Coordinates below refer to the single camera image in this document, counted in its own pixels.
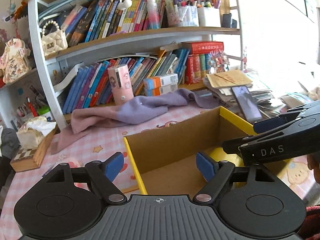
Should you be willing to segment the pink checkered tablecloth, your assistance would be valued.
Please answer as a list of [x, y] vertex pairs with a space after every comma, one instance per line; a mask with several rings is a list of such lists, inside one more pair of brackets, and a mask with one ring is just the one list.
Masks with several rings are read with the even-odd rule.
[[[19, 239], [22, 236], [14, 218], [14, 206], [51, 167], [55, 167], [63, 161], [73, 161], [74, 163], [80, 163], [80, 165], [84, 166], [93, 160], [105, 161], [112, 154], [119, 151], [124, 155], [124, 166], [114, 180], [114, 184], [120, 190], [123, 190], [127, 197], [133, 194], [139, 194], [140, 190], [126, 151], [124, 138], [144, 130], [171, 126], [210, 110], [211, 109], [200, 109], [195, 102], [192, 102], [187, 106], [169, 108], [167, 113], [139, 125], [116, 128], [94, 128], [88, 135], [74, 142], [58, 154], [50, 155], [52, 153], [52, 145], [57, 142], [58, 135], [56, 135], [49, 146], [48, 153], [40, 168], [15, 174], [1, 213], [1, 239]], [[304, 197], [305, 201], [307, 194], [311, 194], [311, 188], [316, 185], [313, 176], [314, 170], [311, 171], [308, 169], [306, 157], [296, 157], [288, 163], [286, 162], [287, 161], [278, 161], [265, 164], [265, 166], [268, 167], [272, 173], [276, 174], [296, 195], [300, 198]], [[179, 228], [182, 229], [184, 229], [185, 226], [185, 230], [188, 230], [188, 233], [185, 232], [186, 234], [182, 235], [182, 233], [174, 233], [173, 230], [168, 229], [168, 233], [170, 233], [169, 236], [172, 235], [172, 239], [191, 239], [191, 233], [193, 232], [190, 232], [190, 229], [191, 226], [196, 226], [196, 223], [199, 224], [195, 229], [196, 237], [200, 239], [228, 239], [225, 236], [218, 236], [215, 229], [210, 231], [200, 228], [200, 226], [208, 224], [206, 222], [209, 222], [209, 225], [212, 224], [207, 212], [196, 211], [194, 215], [195, 220], [191, 220], [190, 223], [188, 221], [185, 222], [185, 220], [182, 220], [179, 216], [175, 216], [175, 219], [169, 217], [165, 222], [163, 217], [160, 219], [160, 208], [151, 208], [149, 206], [148, 208], [142, 208], [143, 210], [140, 214], [135, 217], [129, 215], [128, 211], [120, 210], [111, 212], [112, 218], [109, 222], [112, 224], [112, 222], [116, 220], [113, 225], [120, 226], [122, 230], [121, 233], [123, 233], [120, 234], [119, 239], [155, 239], [156, 236], [153, 237], [150, 230], [162, 230], [165, 225], [179, 226]], [[146, 215], [146, 218], [149, 218], [147, 226], [143, 228], [143, 233], [138, 231], [141, 225], [141, 219], [138, 219], [140, 215]]]

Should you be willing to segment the black smartphone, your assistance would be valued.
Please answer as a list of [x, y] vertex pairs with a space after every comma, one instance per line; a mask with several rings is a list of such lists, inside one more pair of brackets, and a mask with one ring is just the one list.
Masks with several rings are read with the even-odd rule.
[[247, 122], [253, 124], [263, 119], [253, 96], [246, 86], [235, 86], [231, 88], [231, 91]]

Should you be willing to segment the yellow cardboard box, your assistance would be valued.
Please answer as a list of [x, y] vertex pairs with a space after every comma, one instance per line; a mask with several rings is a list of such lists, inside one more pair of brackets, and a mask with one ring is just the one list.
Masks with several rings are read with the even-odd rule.
[[222, 142], [254, 134], [251, 124], [217, 107], [171, 126], [126, 136], [124, 144], [141, 194], [193, 197], [206, 183], [196, 167], [197, 152], [242, 166], [238, 155], [223, 151]]

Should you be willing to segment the pink purple cloth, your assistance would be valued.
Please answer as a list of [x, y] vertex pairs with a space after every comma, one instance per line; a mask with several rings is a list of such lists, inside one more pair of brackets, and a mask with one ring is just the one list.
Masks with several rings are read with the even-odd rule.
[[52, 145], [52, 154], [59, 153], [88, 135], [95, 127], [138, 125], [167, 113], [170, 107], [186, 106], [190, 102], [204, 109], [221, 105], [220, 100], [213, 96], [199, 96], [188, 89], [179, 88], [159, 96], [136, 96], [119, 106], [76, 109], [71, 114], [70, 124], [61, 130], [57, 142]]

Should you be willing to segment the wooden chess box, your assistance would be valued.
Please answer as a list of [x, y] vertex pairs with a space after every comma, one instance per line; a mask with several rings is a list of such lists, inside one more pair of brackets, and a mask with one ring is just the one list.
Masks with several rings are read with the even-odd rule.
[[42, 140], [38, 148], [32, 150], [21, 149], [10, 162], [13, 170], [15, 172], [24, 172], [40, 168], [56, 130], [57, 128], [54, 128]]

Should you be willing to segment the stack of papers and books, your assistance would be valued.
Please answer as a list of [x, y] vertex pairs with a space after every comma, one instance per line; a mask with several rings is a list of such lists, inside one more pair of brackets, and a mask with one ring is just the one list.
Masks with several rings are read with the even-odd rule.
[[[272, 90], [259, 80], [257, 73], [249, 72], [245, 75], [252, 81], [245, 86], [264, 118], [271, 118], [286, 111], [287, 106], [285, 103], [274, 97]], [[223, 102], [226, 107], [231, 108], [234, 113], [240, 112], [240, 108], [237, 106], [231, 87], [215, 88], [210, 84], [208, 77], [204, 77], [202, 80], [203, 84], [211, 91], [214, 97]]]

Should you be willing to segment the tissue pack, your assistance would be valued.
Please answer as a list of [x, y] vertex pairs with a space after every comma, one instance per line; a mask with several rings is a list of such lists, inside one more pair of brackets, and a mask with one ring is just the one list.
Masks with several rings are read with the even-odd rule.
[[21, 148], [32, 150], [38, 148], [42, 140], [55, 128], [55, 121], [48, 121], [45, 116], [37, 116], [26, 121], [16, 134]]

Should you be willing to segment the pink cylindrical case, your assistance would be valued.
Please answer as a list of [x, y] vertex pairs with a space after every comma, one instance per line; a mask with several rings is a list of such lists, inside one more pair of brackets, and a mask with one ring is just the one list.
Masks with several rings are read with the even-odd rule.
[[134, 97], [127, 64], [108, 68], [108, 76], [116, 105], [123, 105]]

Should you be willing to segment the orange blue box lower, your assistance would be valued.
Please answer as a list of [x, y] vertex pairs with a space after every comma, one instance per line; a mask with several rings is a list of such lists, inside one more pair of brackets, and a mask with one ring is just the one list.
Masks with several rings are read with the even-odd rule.
[[170, 85], [166, 85], [166, 86], [158, 87], [158, 88], [154, 88], [154, 89], [145, 89], [144, 94], [145, 94], [145, 96], [159, 96], [162, 94], [174, 92], [177, 89], [178, 89], [178, 85], [176, 83], [173, 83]]

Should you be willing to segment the orange blue box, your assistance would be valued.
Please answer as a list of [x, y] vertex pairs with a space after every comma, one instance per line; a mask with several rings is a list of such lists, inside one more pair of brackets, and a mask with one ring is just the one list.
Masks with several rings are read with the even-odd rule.
[[173, 83], [170, 85], [166, 85], [166, 86], [158, 87], [158, 88], [154, 88], [154, 89], [145, 89], [144, 94], [145, 94], [145, 96], [159, 96], [162, 94], [174, 92], [177, 89], [178, 89], [178, 85], [176, 83]]
[[178, 75], [176, 73], [153, 76], [144, 79], [144, 88], [151, 90], [175, 83], [178, 83]]

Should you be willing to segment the orange blue box upper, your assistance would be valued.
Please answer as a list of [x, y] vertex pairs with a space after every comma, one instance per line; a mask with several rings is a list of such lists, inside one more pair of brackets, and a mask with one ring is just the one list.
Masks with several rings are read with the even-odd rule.
[[175, 83], [178, 83], [178, 75], [176, 73], [153, 76], [144, 79], [144, 88], [151, 90]]

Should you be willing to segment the red thick dictionary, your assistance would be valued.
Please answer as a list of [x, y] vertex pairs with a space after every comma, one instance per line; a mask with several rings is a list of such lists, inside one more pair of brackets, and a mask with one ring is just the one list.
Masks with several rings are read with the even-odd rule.
[[181, 48], [189, 49], [191, 54], [207, 54], [223, 52], [224, 44], [219, 41], [181, 42]]

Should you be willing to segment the white bookshelf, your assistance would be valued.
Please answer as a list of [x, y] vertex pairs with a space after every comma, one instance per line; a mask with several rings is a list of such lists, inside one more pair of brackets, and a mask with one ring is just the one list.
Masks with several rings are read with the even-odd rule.
[[172, 27], [151, 29], [116, 34], [81, 43], [72, 48], [45, 56], [39, 29], [39, 3], [40, 0], [29, 0], [28, 2], [30, 39], [40, 82], [59, 129], [64, 129], [67, 126], [67, 120], [70, 119], [70, 116], [63, 114], [58, 101], [60, 93], [54, 90], [52, 84], [52, 71], [54, 69], [63, 74], [63, 68], [69, 69], [77, 63], [91, 64], [118, 54], [155, 51], [172, 42], [210, 40], [215, 35], [242, 35], [242, 29], [240, 28]]

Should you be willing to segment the cream quilted handbag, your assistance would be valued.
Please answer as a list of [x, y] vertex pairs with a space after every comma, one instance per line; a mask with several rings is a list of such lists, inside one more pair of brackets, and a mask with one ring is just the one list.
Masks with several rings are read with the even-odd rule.
[[[52, 25], [56, 31], [45, 35], [46, 28]], [[54, 20], [47, 21], [41, 30], [42, 48], [45, 56], [57, 53], [58, 51], [68, 48], [68, 42], [66, 34], [63, 29], [60, 28], [58, 23]]]

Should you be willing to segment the pink figurine decoration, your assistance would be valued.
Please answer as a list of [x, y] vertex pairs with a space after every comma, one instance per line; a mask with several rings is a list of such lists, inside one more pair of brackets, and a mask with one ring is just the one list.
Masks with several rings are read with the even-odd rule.
[[5, 84], [13, 83], [31, 71], [29, 55], [30, 49], [19, 38], [12, 38], [5, 44], [4, 53], [1, 56], [1, 70]]

